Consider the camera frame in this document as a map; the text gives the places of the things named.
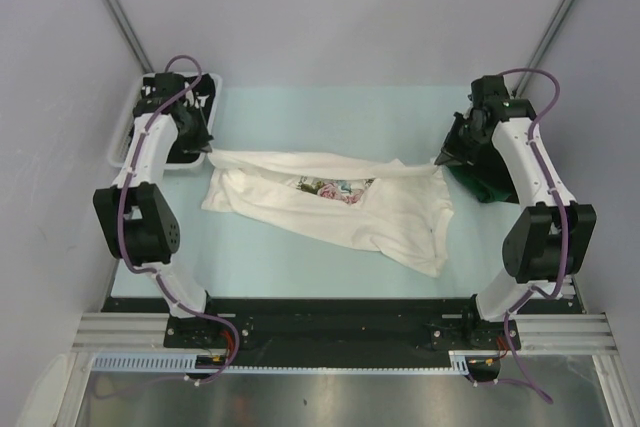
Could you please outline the white floral print t-shirt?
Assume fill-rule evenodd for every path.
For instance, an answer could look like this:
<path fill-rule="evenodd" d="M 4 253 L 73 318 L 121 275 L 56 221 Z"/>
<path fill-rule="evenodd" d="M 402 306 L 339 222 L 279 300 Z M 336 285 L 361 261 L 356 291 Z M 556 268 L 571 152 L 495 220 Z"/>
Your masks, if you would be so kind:
<path fill-rule="evenodd" d="M 354 250 L 379 252 L 426 276 L 448 259 L 453 203 L 443 171 L 311 152 L 215 149 L 202 202 Z"/>

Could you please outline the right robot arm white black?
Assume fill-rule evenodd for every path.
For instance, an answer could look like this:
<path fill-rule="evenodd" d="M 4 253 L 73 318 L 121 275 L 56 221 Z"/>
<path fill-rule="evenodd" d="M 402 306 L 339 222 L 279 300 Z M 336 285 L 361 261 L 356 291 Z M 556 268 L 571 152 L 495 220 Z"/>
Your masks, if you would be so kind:
<path fill-rule="evenodd" d="M 461 335 L 473 348 L 497 336 L 496 321 L 528 300 L 560 296 L 566 277 L 582 267 L 597 214 L 579 203 L 555 169 L 540 132 L 545 107 L 507 89 L 506 73 L 485 75 L 470 87 L 470 108 L 454 115 L 436 164 L 467 175 L 469 182 L 506 193 L 520 215 L 502 243 L 503 269 L 476 295 L 478 313 L 463 320 Z"/>

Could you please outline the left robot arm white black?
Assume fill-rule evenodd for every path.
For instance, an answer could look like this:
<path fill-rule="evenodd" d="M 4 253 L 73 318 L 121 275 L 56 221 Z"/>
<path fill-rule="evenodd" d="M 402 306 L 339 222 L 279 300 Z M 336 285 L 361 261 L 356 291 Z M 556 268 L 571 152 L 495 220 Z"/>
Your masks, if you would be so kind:
<path fill-rule="evenodd" d="M 177 259 L 180 225 L 160 183 L 166 171 L 190 166 L 210 152 L 220 86 L 220 78 L 210 73 L 144 77 L 120 172 L 110 187 L 93 195 L 112 256 L 131 274 L 148 277 L 171 315 L 190 317 L 185 332 L 202 347 L 219 339 L 221 323 L 204 312 L 206 290 Z"/>

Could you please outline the white plastic laundry basket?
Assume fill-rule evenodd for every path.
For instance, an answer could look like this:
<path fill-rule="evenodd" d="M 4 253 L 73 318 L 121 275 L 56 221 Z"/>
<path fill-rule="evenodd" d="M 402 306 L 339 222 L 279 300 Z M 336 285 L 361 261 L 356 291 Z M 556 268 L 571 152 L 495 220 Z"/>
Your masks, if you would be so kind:
<path fill-rule="evenodd" d="M 136 80 L 130 88 L 108 148 L 107 160 L 114 168 L 121 168 L 124 163 L 134 133 L 133 109 L 141 98 L 147 97 L 151 93 L 155 84 L 155 76 L 155 73 L 145 74 Z M 219 75 L 207 72 L 195 88 L 194 100 L 203 111 L 211 134 L 213 134 L 214 119 L 222 86 L 223 79 Z M 181 153 L 173 145 L 167 156 L 166 170 L 198 171 L 204 160 L 205 153 Z"/>

